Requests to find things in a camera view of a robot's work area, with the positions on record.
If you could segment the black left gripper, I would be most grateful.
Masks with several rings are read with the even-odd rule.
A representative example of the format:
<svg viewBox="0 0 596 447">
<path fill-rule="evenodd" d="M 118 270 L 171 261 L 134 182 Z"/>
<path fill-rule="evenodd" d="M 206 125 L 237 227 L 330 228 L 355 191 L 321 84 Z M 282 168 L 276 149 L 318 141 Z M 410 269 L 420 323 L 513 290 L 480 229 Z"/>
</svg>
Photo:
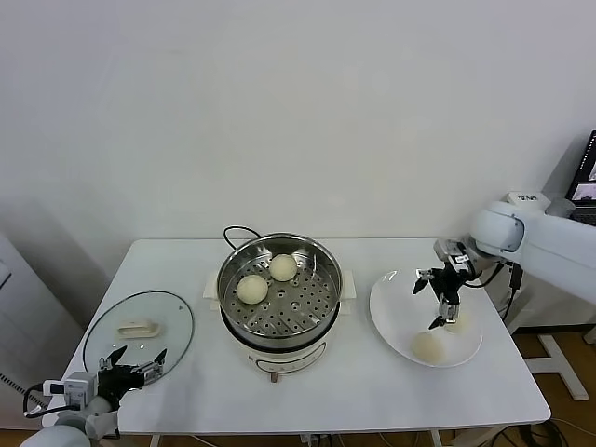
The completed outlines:
<svg viewBox="0 0 596 447">
<path fill-rule="evenodd" d="M 98 396 L 107 401 L 120 401 L 131 389 L 139 389 L 140 376 L 145 383 L 153 383 L 163 375 L 166 348 L 153 360 L 134 367 L 119 364 L 127 348 L 123 345 L 99 359 Z"/>
</svg>

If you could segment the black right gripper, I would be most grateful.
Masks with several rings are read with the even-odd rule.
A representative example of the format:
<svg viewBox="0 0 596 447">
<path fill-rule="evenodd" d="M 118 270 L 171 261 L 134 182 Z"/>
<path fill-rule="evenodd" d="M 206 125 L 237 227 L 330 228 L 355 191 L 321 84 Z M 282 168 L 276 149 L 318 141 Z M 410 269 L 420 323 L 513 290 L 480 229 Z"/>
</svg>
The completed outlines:
<svg viewBox="0 0 596 447">
<path fill-rule="evenodd" d="M 466 282 L 466 272 L 464 270 L 456 271 L 450 264 L 443 268 L 417 269 L 412 294 L 417 294 L 423 290 L 430 280 L 432 290 L 440 302 L 439 314 L 428 326 L 428 329 L 432 331 L 457 322 L 459 304 L 451 303 L 460 302 L 458 291 Z"/>
</svg>

